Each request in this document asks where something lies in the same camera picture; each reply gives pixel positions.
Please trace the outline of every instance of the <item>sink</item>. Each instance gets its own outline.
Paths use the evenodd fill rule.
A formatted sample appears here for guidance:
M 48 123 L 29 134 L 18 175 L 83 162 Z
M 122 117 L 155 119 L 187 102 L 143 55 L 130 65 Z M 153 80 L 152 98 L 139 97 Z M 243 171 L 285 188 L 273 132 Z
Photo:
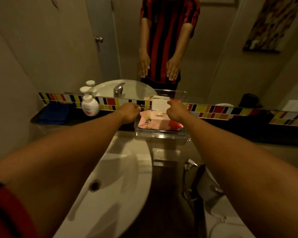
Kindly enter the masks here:
M 151 177 L 147 143 L 115 136 L 54 238 L 119 237 L 143 208 Z
M 112 80 L 112 81 L 104 82 L 97 85 L 96 96 L 114 97 L 114 91 L 113 91 L 114 88 L 118 84 L 123 82 L 125 84 L 123 86 L 123 94 L 120 98 L 139 100 L 139 99 L 144 99 L 145 97 L 157 95 L 155 90 L 147 84 L 144 84 L 142 82 L 135 81 L 135 80 L 120 79 L 120 80 Z

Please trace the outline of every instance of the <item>hand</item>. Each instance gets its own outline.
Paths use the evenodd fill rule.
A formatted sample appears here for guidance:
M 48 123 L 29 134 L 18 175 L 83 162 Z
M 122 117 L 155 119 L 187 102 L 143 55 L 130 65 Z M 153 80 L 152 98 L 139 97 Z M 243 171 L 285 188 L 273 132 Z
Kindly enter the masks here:
M 115 113 L 121 116 L 122 124 L 126 124 L 135 121 L 140 110 L 139 105 L 135 103 L 124 103 Z
M 180 71 L 180 63 L 181 63 L 181 59 L 175 56 L 173 56 L 167 62 L 167 77 L 169 78 L 169 81 L 173 81 L 177 79 Z
M 190 115 L 183 103 L 170 100 L 168 104 L 171 105 L 171 107 L 167 109 L 167 115 L 171 120 L 182 124 L 185 117 Z
M 150 57 L 147 54 L 147 50 L 142 50 L 139 52 L 138 74 L 140 75 L 140 77 L 145 78 L 148 75 L 149 69 L 150 69 Z

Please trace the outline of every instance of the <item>blue cloth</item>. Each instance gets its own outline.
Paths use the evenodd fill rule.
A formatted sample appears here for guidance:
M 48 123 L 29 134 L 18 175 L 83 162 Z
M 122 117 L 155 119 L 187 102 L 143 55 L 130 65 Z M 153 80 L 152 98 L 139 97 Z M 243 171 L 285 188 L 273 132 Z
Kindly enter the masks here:
M 67 121 L 68 113 L 72 104 L 49 103 L 41 116 L 38 118 L 39 124 L 63 125 Z

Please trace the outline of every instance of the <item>chrome faucet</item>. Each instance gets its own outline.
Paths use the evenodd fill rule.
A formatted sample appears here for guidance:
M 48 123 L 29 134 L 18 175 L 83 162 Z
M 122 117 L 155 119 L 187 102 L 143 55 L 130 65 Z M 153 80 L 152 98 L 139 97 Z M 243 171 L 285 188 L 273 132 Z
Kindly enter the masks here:
M 123 85 L 125 83 L 122 82 L 120 84 L 118 84 L 115 88 L 114 88 L 114 98 L 120 98 L 121 95 L 123 94 Z

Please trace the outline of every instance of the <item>black countertop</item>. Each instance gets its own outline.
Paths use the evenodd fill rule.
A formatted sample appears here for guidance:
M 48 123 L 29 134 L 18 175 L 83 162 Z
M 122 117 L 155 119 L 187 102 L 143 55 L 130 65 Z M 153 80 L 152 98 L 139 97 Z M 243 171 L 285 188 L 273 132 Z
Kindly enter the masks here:
M 45 107 L 31 119 L 31 123 L 39 124 L 38 118 L 43 113 L 44 109 Z M 89 117 L 85 115 L 82 109 L 72 108 L 69 111 L 68 120 L 64 125 L 73 126 L 84 123 L 105 116 L 111 112 L 112 111 L 101 110 L 96 116 Z M 261 119 L 256 116 L 238 117 L 231 120 L 203 120 L 252 142 L 298 146 L 298 126 L 269 124 L 269 120 L 265 118 Z M 119 130 L 135 132 L 134 123 L 124 124 Z

